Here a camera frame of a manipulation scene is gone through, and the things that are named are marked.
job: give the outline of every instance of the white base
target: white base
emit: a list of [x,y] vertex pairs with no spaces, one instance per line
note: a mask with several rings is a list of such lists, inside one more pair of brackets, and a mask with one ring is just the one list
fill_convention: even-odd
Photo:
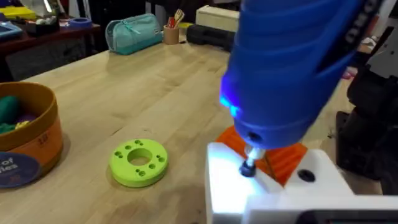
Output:
[[[397,210],[398,197],[355,196],[329,157],[319,149],[308,150],[283,188],[265,173],[243,177],[243,158],[222,143],[210,143],[206,162],[206,211],[208,223],[295,223],[313,209]],[[315,174],[312,183],[297,171]]]

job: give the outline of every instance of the hole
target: hole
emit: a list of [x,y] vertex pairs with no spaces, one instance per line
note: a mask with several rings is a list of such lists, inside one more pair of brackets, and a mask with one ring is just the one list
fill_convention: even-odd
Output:
[[135,166],[143,166],[152,159],[152,153],[144,148],[139,148],[131,151],[127,155],[127,160]]
[[315,175],[313,174],[313,172],[309,171],[309,170],[299,170],[297,172],[298,177],[306,182],[314,182],[315,181]]
[[250,140],[254,141],[254,142],[260,142],[262,140],[262,138],[260,137],[260,135],[253,133],[253,132],[249,132],[248,133],[248,137]]

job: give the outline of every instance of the white box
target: white box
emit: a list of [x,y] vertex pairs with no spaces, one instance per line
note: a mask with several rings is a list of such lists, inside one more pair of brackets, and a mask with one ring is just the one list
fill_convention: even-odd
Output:
[[196,24],[221,30],[236,32],[238,30],[239,12],[203,6],[197,10]]

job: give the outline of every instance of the orange part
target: orange part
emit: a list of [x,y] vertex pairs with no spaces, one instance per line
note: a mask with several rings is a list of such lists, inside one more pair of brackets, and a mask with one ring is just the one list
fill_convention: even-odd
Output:
[[[227,128],[216,141],[226,144],[239,155],[245,159],[247,158],[244,153],[246,143],[235,131],[234,126]],[[274,171],[275,180],[284,186],[306,152],[307,148],[300,143],[267,151],[266,156]],[[264,158],[256,161],[256,166],[266,174],[271,175],[271,170]]]

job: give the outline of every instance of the teal pencil case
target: teal pencil case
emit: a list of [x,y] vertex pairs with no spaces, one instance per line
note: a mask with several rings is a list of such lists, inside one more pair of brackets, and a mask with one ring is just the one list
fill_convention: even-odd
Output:
[[158,44],[163,35],[155,15],[143,14],[111,21],[106,27],[106,42],[111,51],[128,55]]

